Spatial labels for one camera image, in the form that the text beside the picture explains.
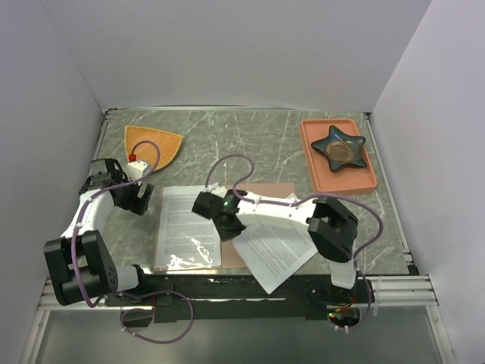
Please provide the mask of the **single printed paper sheet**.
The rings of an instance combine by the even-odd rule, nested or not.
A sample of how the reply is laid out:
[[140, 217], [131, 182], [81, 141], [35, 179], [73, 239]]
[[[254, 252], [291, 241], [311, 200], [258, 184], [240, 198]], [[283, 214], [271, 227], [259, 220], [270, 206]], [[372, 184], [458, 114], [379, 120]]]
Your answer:
[[153, 269], [182, 271], [221, 266], [221, 241], [214, 224], [192, 212], [193, 203], [205, 188], [165, 187]]

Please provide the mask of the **printed paper sheets stack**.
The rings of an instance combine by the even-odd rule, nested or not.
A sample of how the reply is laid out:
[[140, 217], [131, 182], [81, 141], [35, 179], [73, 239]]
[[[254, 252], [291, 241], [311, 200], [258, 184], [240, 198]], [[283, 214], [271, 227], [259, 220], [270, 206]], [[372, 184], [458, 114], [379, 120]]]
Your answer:
[[232, 243], [270, 294], [318, 252], [306, 222], [314, 204], [308, 200], [296, 206], [296, 199], [272, 199], [251, 192], [247, 197], [255, 202], [239, 202], [236, 217], [246, 229]]

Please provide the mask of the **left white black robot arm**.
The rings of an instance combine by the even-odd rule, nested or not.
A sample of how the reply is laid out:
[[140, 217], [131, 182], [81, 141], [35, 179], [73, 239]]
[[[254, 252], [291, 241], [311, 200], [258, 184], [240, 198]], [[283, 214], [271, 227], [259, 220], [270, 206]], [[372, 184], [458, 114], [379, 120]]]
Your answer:
[[144, 215], [154, 186], [147, 184], [139, 195], [141, 178], [151, 171], [143, 160], [128, 162], [123, 168], [114, 158], [96, 159], [91, 174], [79, 191], [79, 206], [69, 227], [44, 245], [55, 297], [62, 306], [123, 292], [134, 305], [143, 304], [150, 286], [143, 281], [139, 265], [117, 267], [102, 238], [111, 211], [118, 207]]

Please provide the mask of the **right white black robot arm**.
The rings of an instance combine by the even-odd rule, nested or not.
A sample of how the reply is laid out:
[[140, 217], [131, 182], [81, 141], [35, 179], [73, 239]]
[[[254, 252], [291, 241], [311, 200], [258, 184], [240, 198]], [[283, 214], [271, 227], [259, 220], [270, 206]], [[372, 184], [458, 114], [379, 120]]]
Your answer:
[[221, 241], [233, 243], [266, 293], [316, 254], [329, 263], [336, 300], [348, 302], [358, 292], [358, 219], [337, 199], [281, 199], [222, 187], [199, 193], [192, 212], [212, 221]]

